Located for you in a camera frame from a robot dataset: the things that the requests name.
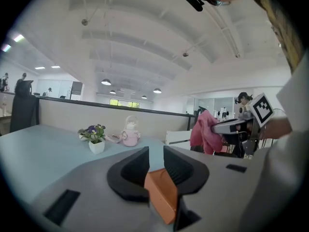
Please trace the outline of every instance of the black hat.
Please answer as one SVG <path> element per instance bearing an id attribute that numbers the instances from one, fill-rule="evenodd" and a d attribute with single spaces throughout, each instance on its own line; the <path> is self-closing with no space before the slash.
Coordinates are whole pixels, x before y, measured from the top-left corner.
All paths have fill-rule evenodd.
<path id="1" fill-rule="evenodd" d="M 244 97 L 244 98 L 247 98 L 248 97 L 248 94 L 246 92 L 241 92 L 239 95 L 238 95 L 238 101 L 237 103 L 241 103 L 240 99 Z"/>

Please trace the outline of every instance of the table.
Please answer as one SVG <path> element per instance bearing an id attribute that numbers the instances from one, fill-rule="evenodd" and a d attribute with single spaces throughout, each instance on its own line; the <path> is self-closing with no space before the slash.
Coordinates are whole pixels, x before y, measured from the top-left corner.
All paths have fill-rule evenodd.
<path id="1" fill-rule="evenodd" d="M 141 135 L 135 147 L 107 141 L 104 152 L 95 155 L 77 133 L 37 125 L 0 137 L 0 162 L 11 190 L 31 203 L 43 189 L 77 166 L 124 151 L 149 146 L 149 171 L 164 168 L 163 145 L 158 139 Z"/>

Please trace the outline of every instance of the chair backrest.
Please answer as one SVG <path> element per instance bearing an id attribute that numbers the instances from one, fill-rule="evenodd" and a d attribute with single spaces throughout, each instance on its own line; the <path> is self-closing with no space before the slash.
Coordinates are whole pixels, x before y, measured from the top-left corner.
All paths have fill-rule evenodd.
<path id="1" fill-rule="evenodd" d="M 191 131 L 192 130 L 185 130 L 185 131 L 168 130 L 166 132 L 165 144 L 190 150 Z"/>
<path id="2" fill-rule="evenodd" d="M 34 111 L 35 108 L 38 107 L 38 99 L 30 94 L 32 82 L 33 81 L 23 81 L 16 86 L 10 132 L 28 128 L 33 124 L 33 120 L 37 119 L 37 117 L 34 116 Z"/>

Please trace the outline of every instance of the orange object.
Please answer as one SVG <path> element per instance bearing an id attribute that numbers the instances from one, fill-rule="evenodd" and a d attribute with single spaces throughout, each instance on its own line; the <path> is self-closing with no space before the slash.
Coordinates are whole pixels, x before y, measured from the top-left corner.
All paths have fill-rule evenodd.
<path id="1" fill-rule="evenodd" d="M 149 172 L 144 187 L 149 191 L 150 201 L 164 222 L 173 223 L 177 210 L 177 187 L 166 169 Z"/>

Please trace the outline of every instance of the window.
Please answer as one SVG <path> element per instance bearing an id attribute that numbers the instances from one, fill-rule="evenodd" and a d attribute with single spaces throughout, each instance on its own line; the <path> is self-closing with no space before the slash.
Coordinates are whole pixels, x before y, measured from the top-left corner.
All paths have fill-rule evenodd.
<path id="1" fill-rule="evenodd" d="M 121 100 L 114 100 L 114 99 L 110 99 L 110 105 L 140 108 L 140 103 L 138 102 L 121 101 Z"/>

